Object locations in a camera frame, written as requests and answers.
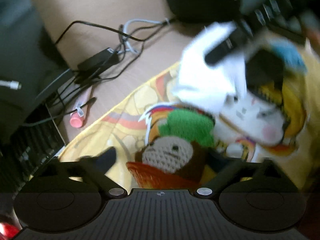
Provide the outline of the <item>white paper towel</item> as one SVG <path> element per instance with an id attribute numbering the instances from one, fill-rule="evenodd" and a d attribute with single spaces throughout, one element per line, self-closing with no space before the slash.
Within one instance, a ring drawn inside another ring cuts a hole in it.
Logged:
<path id="1" fill-rule="evenodd" d="M 243 51 L 230 53 L 213 66 L 204 59 L 207 52 L 234 30 L 232 22 L 215 22 L 195 36 L 182 52 L 172 95 L 183 103 L 213 114 L 221 111 L 228 97 L 241 99 L 246 96 Z"/>

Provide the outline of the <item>yellow cartoon printed cloth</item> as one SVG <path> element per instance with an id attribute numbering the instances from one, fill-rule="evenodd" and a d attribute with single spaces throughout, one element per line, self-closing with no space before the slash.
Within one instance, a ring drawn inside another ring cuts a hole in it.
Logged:
<path id="1" fill-rule="evenodd" d="M 214 148 L 224 157 L 249 163 L 271 159 L 299 189 L 310 184 L 319 167 L 319 59 L 299 49 L 306 74 L 291 73 L 283 81 L 283 103 L 266 102 L 250 93 L 229 103 L 215 117 Z M 177 105 L 171 94 L 178 66 L 173 65 L 133 91 L 121 103 L 75 137 L 60 154 L 61 161 L 117 150 L 108 178 L 131 190 L 139 187 L 126 163 L 145 146 L 146 115 L 157 107 Z"/>

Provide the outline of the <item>black laptop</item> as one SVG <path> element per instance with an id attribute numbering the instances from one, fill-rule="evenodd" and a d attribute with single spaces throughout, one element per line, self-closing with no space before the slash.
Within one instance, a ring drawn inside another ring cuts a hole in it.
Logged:
<path id="1" fill-rule="evenodd" d="M 59 66 L 25 81 L 1 78 L 1 193 L 15 194 L 63 147 L 49 105 L 72 76 Z"/>

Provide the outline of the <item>black power adapter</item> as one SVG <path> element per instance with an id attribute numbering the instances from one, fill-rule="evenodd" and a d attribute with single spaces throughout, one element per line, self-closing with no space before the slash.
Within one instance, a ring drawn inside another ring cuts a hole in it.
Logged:
<path id="1" fill-rule="evenodd" d="M 75 83 L 81 84 L 94 79 L 110 67 L 118 64 L 119 61 L 120 59 L 117 52 L 111 48 L 104 49 L 78 64 Z"/>

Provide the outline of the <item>black round speaker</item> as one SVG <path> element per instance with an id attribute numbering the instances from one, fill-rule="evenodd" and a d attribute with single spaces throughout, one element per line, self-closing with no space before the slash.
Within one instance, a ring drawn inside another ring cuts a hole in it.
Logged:
<path id="1" fill-rule="evenodd" d="M 240 15 L 241 0 L 166 0 L 182 22 L 229 22 Z"/>

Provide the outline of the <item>red orange bowl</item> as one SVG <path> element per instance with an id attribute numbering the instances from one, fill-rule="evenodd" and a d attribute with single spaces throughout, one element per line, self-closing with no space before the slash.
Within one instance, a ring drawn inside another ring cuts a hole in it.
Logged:
<path id="1" fill-rule="evenodd" d="M 138 186 L 143 189 L 189 189 L 194 190 L 207 183 L 216 176 L 216 173 L 207 165 L 201 180 L 196 183 L 179 177 L 175 174 L 167 174 L 163 171 L 138 162 L 126 163 L 127 169 L 133 175 Z"/>

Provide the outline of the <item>blue wipes packet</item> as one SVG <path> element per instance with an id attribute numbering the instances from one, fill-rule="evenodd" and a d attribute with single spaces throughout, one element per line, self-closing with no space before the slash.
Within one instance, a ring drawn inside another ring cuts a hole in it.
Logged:
<path id="1" fill-rule="evenodd" d="M 268 45 L 270 50 L 282 59 L 288 71 L 306 74 L 308 70 L 304 60 L 292 42 L 284 39 L 275 39 L 270 40 Z"/>

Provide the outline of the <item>crocheted doll green hat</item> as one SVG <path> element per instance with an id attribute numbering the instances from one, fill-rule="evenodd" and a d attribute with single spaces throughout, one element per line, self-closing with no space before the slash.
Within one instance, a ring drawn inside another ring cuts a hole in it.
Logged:
<path id="1" fill-rule="evenodd" d="M 145 146 L 135 161 L 198 183 L 214 146 L 213 117 L 194 109 L 157 107 L 146 115 Z"/>

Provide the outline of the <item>red shiny object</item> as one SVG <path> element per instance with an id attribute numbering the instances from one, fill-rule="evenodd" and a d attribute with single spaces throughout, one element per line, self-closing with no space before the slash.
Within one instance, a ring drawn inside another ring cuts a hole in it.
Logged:
<path id="1" fill-rule="evenodd" d="M 0 222 L 0 240 L 13 239 L 19 232 L 20 229 L 16 226 L 6 222 Z"/>

